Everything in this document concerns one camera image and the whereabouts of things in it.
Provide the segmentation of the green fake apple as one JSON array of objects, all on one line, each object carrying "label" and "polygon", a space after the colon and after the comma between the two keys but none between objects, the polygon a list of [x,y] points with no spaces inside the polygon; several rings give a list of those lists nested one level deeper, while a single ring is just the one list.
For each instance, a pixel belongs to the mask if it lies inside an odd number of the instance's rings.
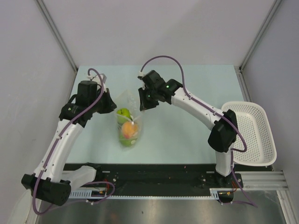
[{"label": "green fake apple", "polygon": [[131,120],[131,114],[129,109],[127,108],[121,108],[117,110],[116,112],[117,122],[118,124],[123,124],[125,122],[128,122]]}]

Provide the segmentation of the clear polka dot zip bag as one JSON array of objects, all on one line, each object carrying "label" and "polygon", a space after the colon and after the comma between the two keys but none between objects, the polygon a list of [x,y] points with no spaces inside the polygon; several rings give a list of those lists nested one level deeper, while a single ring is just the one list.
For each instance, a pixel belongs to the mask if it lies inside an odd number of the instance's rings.
[{"label": "clear polka dot zip bag", "polygon": [[122,148],[129,149],[136,145],[142,134],[140,100],[133,92],[125,90],[116,98],[116,105],[114,115],[118,142]]}]

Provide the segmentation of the orange fake fruit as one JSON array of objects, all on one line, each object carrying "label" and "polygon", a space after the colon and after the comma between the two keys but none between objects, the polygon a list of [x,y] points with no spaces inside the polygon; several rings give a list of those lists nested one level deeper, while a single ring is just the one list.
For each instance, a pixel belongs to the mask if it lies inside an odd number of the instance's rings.
[{"label": "orange fake fruit", "polygon": [[125,122],[121,126],[121,133],[126,139],[133,138],[138,134],[138,125],[135,122]]}]

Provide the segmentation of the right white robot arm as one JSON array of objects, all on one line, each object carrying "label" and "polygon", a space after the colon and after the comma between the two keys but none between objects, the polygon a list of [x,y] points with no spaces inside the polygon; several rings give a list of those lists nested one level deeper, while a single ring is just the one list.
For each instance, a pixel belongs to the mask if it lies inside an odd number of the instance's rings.
[{"label": "right white robot arm", "polygon": [[216,155],[215,181],[220,187],[227,187],[233,180],[229,151],[234,146],[237,136],[232,127],[237,128],[235,112],[213,108],[185,91],[180,82],[174,79],[166,82],[154,70],[147,74],[140,71],[138,79],[142,81],[142,87],[138,89],[140,111],[155,108],[160,102],[166,102],[188,112],[211,131],[207,141]]}]

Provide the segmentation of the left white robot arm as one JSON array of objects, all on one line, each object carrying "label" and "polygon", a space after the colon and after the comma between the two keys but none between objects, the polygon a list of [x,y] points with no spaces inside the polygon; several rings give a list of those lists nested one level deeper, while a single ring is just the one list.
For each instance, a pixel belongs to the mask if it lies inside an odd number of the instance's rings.
[{"label": "left white robot arm", "polygon": [[103,174],[96,165],[86,163],[63,178],[66,160],[78,136],[95,113],[107,114],[116,109],[109,89],[102,81],[84,80],[78,84],[77,93],[62,107],[57,129],[49,148],[34,170],[21,180],[25,189],[31,190],[33,199],[62,206],[70,193],[90,183],[99,186]]}]

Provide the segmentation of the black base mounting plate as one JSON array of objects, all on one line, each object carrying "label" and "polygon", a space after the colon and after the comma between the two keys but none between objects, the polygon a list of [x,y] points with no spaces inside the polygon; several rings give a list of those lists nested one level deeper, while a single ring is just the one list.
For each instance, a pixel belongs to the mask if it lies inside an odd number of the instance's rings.
[{"label": "black base mounting plate", "polygon": [[214,164],[96,164],[95,181],[109,181],[114,196],[183,198],[227,192],[225,199],[243,186],[238,173],[222,177]]}]

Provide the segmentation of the white perforated plastic basket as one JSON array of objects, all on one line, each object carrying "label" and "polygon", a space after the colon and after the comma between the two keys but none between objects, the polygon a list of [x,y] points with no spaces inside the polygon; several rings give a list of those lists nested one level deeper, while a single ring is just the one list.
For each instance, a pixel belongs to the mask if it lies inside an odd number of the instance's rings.
[{"label": "white perforated plastic basket", "polygon": [[221,109],[235,112],[238,130],[247,145],[245,153],[234,152],[234,162],[254,167],[272,165],[277,151],[265,110],[258,104],[243,101],[226,102]]}]

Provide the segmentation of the right aluminium corner post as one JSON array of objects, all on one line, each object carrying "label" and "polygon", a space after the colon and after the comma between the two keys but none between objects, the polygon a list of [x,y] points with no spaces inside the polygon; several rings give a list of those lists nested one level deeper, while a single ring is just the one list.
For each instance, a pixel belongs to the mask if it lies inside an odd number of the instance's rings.
[{"label": "right aluminium corner post", "polygon": [[240,71],[243,71],[245,69],[248,61],[250,60],[250,58],[254,54],[254,51],[258,47],[260,41],[262,40],[263,36],[265,35],[268,27],[272,23],[276,13],[278,12],[278,10],[279,10],[279,8],[280,8],[280,6],[283,2],[284,2],[283,0],[275,0],[273,2],[273,4],[271,5],[271,7],[270,7],[264,21],[262,22],[262,25],[260,26],[253,42],[251,43],[245,57],[243,58],[241,64],[238,67]]}]

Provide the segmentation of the aluminium corner post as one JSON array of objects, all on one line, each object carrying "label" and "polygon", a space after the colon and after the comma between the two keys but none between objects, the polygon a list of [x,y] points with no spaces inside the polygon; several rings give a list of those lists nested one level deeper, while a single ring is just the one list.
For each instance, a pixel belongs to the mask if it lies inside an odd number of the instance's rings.
[{"label": "aluminium corner post", "polygon": [[245,69],[248,61],[250,60],[250,58],[254,54],[254,51],[258,47],[260,41],[262,40],[263,36],[265,35],[268,27],[272,23],[276,13],[278,12],[278,10],[279,10],[279,8],[280,8],[280,6],[283,2],[284,2],[283,0],[275,0],[273,2],[273,4],[271,5],[271,7],[270,7],[264,21],[262,22],[262,25],[260,26],[253,42],[251,43],[245,57],[243,58],[241,64],[238,67],[240,71],[243,71]]},{"label": "aluminium corner post", "polygon": [[67,60],[68,64],[72,68],[73,72],[76,74],[78,71],[78,67],[75,64],[75,61],[61,35],[59,32],[59,29],[57,28],[56,23],[54,22],[50,11],[48,10],[46,4],[44,3],[43,0],[35,0],[35,4],[37,8],[39,9],[42,17],[44,18],[47,26],[50,29],[50,32],[52,33],[53,37],[55,38],[59,48],[61,49],[63,55],[65,56],[65,59]]}]

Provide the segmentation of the left aluminium corner post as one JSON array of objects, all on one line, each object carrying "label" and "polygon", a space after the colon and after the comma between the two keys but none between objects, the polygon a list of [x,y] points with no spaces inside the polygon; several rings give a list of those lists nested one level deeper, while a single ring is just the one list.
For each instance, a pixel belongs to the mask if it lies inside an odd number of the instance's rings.
[{"label": "left aluminium corner post", "polygon": [[76,74],[78,71],[78,67],[75,64],[75,61],[61,35],[59,32],[59,29],[57,28],[56,23],[54,22],[50,11],[48,10],[46,4],[44,3],[43,0],[35,0],[35,4],[37,8],[39,9],[42,17],[44,18],[47,26],[50,29],[50,32],[52,33],[53,37],[55,38],[59,48],[61,49],[63,55],[65,56],[65,59],[67,60],[68,64],[72,68],[73,72]]}]

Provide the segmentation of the aluminium frame rail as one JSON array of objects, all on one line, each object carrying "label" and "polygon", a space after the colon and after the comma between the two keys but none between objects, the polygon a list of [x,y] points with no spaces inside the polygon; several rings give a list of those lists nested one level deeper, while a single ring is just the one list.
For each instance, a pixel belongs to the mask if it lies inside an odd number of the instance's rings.
[{"label": "aluminium frame rail", "polygon": [[115,185],[117,195],[184,196],[203,194],[210,189],[244,190],[285,188],[285,178],[277,172],[240,172],[230,177],[218,176],[214,171],[98,171],[90,187],[98,187],[104,180]]}]

